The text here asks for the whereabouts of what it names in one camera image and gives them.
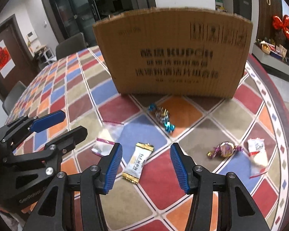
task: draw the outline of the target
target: silver bolt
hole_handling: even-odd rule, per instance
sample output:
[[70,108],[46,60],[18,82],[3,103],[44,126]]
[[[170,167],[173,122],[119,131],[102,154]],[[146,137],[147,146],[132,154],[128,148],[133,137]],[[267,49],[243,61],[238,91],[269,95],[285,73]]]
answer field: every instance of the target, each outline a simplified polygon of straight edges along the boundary
[[195,170],[198,171],[198,172],[201,172],[202,171],[202,166],[196,165],[195,166]]
[[53,169],[52,167],[48,167],[48,168],[46,169],[46,174],[47,174],[48,176],[51,176],[53,172],[54,172],[54,169]]
[[62,178],[62,177],[64,177],[65,176],[65,172],[59,172],[59,173],[57,173],[57,177],[58,178]]
[[235,177],[236,177],[236,175],[235,175],[234,172],[229,172],[229,173],[228,173],[228,176],[229,176],[230,178],[235,178]]
[[98,169],[99,169],[99,166],[97,166],[97,165],[93,165],[93,166],[90,167],[90,170],[93,171],[93,172],[94,171],[98,171]]

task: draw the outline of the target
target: round table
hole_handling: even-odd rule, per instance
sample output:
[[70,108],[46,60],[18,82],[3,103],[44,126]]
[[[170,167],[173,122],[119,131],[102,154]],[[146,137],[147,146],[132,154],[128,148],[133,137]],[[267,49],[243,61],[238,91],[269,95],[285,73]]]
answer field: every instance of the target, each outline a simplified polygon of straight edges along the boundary
[[[148,113],[152,102],[169,110],[176,125],[168,135]],[[249,56],[245,73],[232,100],[201,97],[118,94],[98,48],[85,49],[43,69],[16,103],[8,122],[28,114],[39,117],[63,110],[64,122],[32,134],[16,154],[36,152],[44,144],[77,126],[88,137],[63,157],[62,171],[79,173],[100,157],[91,151],[101,122],[123,122],[118,140],[123,159],[113,189],[101,196],[110,230],[184,230],[192,196],[180,189],[170,160],[169,148],[178,142],[196,164],[212,172],[235,172],[259,206],[271,230],[289,221],[289,117],[274,84],[258,61]],[[247,148],[249,138],[264,138],[269,170],[250,179],[247,153],[229,159],[210,160],[207,152],[230,141]],[[137,142],[155,149],[143,168],[138,185],[122,178]],[[213,195],[211,229],[216,229],[217,194]],[[82,230],[80,195],[75,195],[77,230]]]

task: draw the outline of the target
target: red poster on door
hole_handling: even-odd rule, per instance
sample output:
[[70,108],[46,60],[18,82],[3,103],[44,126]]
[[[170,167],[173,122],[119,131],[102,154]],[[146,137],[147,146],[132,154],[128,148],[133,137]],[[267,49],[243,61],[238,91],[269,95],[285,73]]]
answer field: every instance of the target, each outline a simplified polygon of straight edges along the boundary
[[0,42],[0,73],[3,78],[15,67],[15,64],[8,52],[7,47],[5,46],[4,41]]

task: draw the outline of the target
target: purple and gold candy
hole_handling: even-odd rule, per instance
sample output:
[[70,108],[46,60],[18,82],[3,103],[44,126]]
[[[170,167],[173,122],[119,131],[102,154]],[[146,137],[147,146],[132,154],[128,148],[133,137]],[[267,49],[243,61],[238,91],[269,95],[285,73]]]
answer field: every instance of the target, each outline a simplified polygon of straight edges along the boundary
[[214,151],[208,152],[207,156],[213,159],[216,155],[223,158],[232,156],[236,151],[243,151],[241,146],[236,146],[231,142],[223,142],[214,148]]
[[175,129],[175,125],[170,123],[168,110],[158,107],[154,103],[152,103],[148,109],[151,112],[155,112],[155,119],[165,128],[167,133],[171,134]]

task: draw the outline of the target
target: brown cardboard box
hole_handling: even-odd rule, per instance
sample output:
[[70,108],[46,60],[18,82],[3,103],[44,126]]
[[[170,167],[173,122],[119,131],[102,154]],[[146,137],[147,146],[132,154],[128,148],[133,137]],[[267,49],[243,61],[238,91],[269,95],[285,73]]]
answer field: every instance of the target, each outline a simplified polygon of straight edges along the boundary
[[125,12],[93,25],[119,93],[232,98],[244,71],[252,23],[195,8]]

